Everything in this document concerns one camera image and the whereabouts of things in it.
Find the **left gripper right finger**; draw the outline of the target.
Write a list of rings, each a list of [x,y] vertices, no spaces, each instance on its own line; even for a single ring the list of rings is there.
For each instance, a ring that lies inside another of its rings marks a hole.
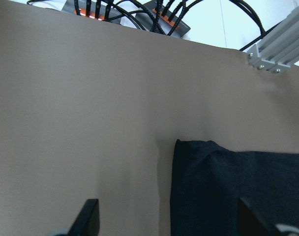
[[[237,229],[241,236],[282,236],[247,198],[238,199]]]

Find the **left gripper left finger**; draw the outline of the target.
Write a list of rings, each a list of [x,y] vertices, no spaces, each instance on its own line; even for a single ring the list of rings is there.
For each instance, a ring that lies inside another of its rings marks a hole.
[[[99,200],[87,199],[70,227],[67,236],[98,236],[100,231]]]

